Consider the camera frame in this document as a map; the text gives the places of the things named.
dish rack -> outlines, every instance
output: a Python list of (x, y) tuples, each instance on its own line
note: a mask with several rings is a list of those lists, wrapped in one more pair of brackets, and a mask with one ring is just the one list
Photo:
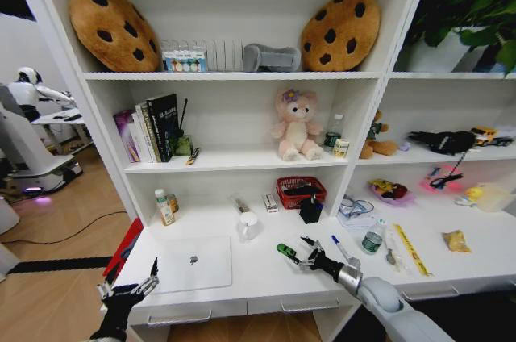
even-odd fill
[(208, 72), (242, 72), (242, 40), (161, 40), (161, 50), (193, 50), (206, 53)]

white bookshelf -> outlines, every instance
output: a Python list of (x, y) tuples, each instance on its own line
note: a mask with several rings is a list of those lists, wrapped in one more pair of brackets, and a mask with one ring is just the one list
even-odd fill
[[(153, 26), (161, 40), (238, 40), (243, 44), (260, 42), (273, 47), (298, 46), (302, 28), (311, 15), (329, 0), (131, 0)], [(132, 218), (140, 217), (144, 231), (120, 276), (121, 282), (138, 281), (146, 270), (140, 268), (153, 260), (152, 242), (196, 236), (230, 236), (234, 284), (222, 289), (156, 295), (140, 303), (131, 315), (130, 324), (142, 325), (141, 340), (147, 335), (148, 316), (174, 319), (183, 315), (244, 315), (280, 311), (281, 305), (318, 308), (321, 302), (335, 303), (339, 309), (315, 311), (323, 340), (332, 340), (343, 327), (357, 302), (343, 294), (330, 278), (317, 273), (300, 273), (277, 254), (278, 242), (291, 242), (303, 250), (297, 237), (308, 234), (322, 241), (328, 254), (339, 258), (330, 243), (337, 233), (344, 244), (356, 241), (360, 234), (350, 234), (338, 225), (335, 215), (346, 193), (364, 192), (371, 177), (385, 177), (401, 183), (417, 184), (431, 164), (454, 162), (459, 156), (442, 156), (413, 144), (408, 152), (393, 156), (375, 156), (359, 160), (362, 144), (378, 107), (384, 113), (382, 123), (390, 130), (378, 136), (401, 143), (410, 131), (461, 131), (475, 125), (510, 123), (516, 119), (516, 76), (499, 73), (412, 73), (394, 72), (405, 33), (410, 27), (418, 0), (377, 0), (382, 10), (378, 39), (354, 72), (296, 73), (112, 73), (105, 69), (78, 41), (69, 22), (68, 0), (28, 0), (42, 27), (61, 72), (77, 100), (108, 172), (124, 206)], [(345, 160), (329, 154), (322, 159), (284, 162), (277, 155), (277, 142), (268, 131), (277, 123), (273, 107), (278, 90), (294, 87), (314, 90), (318, 95), (316, 121), (327, 124), (336, 112), (345, 114), (343, 135), (351, 142)], [(194, 165), (186, 166), (185, 157), (169, 163), (136, 163), (127, 159), (114, 125), (113, 115), (159, 94), (177, 94), (182, 108), (189, 99), (184, 129), (193, 136), (194, 147), (202, 148)], [(464, 184), (477, 181), (502, 181), (516, 186), (514, 168), (516, 146), (487, 147), (466, 156), (461, 165)], [(316, 176), (327, 189), (324, 213), (318, 223), (305, 225), (296, 211), (281, 210), (266, 215), (261, 202), (263, 193), (274, 190), (279, 177)], [(180, 214), (171, 227), (163, 227), (156, 217), (153, 190), (164, 187), (174, 193)], [(356, 243), (350, 251), (362, 259), (367, 276), (376, 274), (413, 294), (439, 296), (454, 282), (460, 293), (483, 290), (483, 287), (506, 288), (516, 279), (514, 263), (506, 254), (482, 265), (480, 250), (497, 246), (514, 248), (499, 238), (498, 230), (516, 231), (516, 219), (506, 213), (490, 215), (479, 211), (468, 217), (467, 211), (451, 205), (444, 195), (426, 196), (413, 206), (411, 215), (400, 214), (407, 235), (416, 240), (432, 228), (434, 234), (445, 227), (468, 228), (474, 252), (468, 268), (461, 269), (459, 255), (447, 254), (438, 236), (426, 233), (425, 257), (436, 272), (432, 279), (416, 274), (400, 276), (382, 262), (385, 254), (368, 257), (360, 254)], [(264, 233), (250, 244), (236, 239), (237, 214), (227, 202), (227, 195), (240, 192), (260, 216)], [(449, 210), (432, 215), (433, 210)], [(397, 212), (377, 206), (390, 221)], [(434, 266), (439, 257), (446, 263)]]

book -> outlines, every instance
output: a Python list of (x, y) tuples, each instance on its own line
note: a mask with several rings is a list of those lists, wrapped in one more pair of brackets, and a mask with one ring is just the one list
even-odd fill
[(133, 121), (131, 117), (132, 112), (133, 111), (131, 110), (119, 112), (113, 116), (113, 119), (117, 129), (119, 130), (120, 137), (122, 138), (123, 147), (126, 150), (127, 157), (131, 163), (134, 163), (139, 162), (139, 156), (136, 151), (135, 142), (133, 141), (129, 130), (129, 123)]
[(140, 162), (149, 162), (148, 157), (148, 151), (147, 146), (145, 145), (143, 137), (140, 138), (139, 136), (139, 125), (137, 121), (135, 120), (133, 123), (129, 123), (127, 125), (129, 127), (129, 132), (131, 133), (131, 138), (133, 142), (135, 142), (136, 146), (136, 152), (138, 153), (139, 161)]
[(168, 162), (179, 130), (176, 94), (148, 98), (147, 105), (161, 161)]
[(145, 141), (144, 137), (144, 130), (141, 126), (141, 123), (138, 118), (138, 112), (132, 113), (132, 119), (134, 120), (135, 124), (134, 127), (130, 126), (131, 134), (136, 136), (136, 146), (140, 149), (141, 155), (139, 155), (139, 159), (142, 162), (152, 162), (151, 153), (149, 152), (147, 142)]
[(147, 103), (142, 102), (142, 103), (138, 104), (136, 106), (136, 112), (141, 112), (141, 114), (142, 114), (142, 119), (144, 120), (144, 125), (145, 125), (144, 130), (147, 131), (147, 137), (148, 137), (148, 138), (146, 138), (146, 141), (147, 141), (148, 145), (150, 144), (149, 150), (151, 152), (152, 160), (155, 162), (161, 162), (160, 151), (158, 150), (156, 137), (154, 136), (151, 117), (148, 114)]

wooden floor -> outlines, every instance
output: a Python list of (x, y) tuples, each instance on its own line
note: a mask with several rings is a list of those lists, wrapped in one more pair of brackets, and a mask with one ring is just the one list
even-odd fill
[[(0, 236), (53, 241), (65, 238), (123, 205), (94, 148), (78, 156), (84, 174), (50, 196), (15, 204), (20, 223)], [(53, 245), (6, 244), (22, 261), (102, 257), (114, 253), (129, 228), (124, 215), (97, 221), (80, 235)], [(21, 273), (0, 282), (0, 341), (73, 342), (86, 340), (100, 324), (96, 284), (102, 269)], [(173, 342), (319, 341), (311, 314), (255, 315), (215, 319), (171, 330)]]

red plastic basket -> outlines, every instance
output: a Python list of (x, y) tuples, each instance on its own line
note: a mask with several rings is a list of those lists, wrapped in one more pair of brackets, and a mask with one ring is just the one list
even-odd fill
[(301, 187), (310, 183), (312, 186), (317, 187), (322, 190), (321, 193), (317, 193), (315, 197), (320, 201), (324, 202), (324, 198), (326, 198), (326, 189), (324, 189), (323, 184), (318, 181), (316, 177), (287, 177), (287, 178), (279, 178), (276, 182), (276, 192), (277, 195), (280, 196), (281, 203), (285, 209), (299, 209), (301, 206), (301, 201), (303, 199), (307, 199), (310, 197), (309, 194), (306, 195), (287, 195), (283, 192), (283, 187), (286, 189), (293, 189), (296, 187)]

